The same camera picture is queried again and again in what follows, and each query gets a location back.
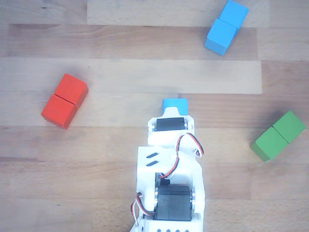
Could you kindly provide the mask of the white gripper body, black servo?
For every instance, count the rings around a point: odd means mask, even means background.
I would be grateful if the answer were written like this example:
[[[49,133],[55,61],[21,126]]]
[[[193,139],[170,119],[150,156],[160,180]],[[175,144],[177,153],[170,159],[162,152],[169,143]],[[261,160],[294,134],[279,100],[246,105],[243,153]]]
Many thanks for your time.
[[[187,117],[152,118],[147,124],[149,146],[173,148],[180,135],[195,134],[194,120]]]

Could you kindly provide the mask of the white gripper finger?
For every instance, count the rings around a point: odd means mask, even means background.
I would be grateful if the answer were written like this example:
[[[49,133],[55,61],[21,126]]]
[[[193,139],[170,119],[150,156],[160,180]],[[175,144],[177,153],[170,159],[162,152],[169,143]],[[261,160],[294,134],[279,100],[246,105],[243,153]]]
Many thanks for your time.
[[[167,107],[160,117],[153,117],[147,123],[148,133],[158,131],[186,131],[195,133],[194,119],[180,115],[177,107]]]

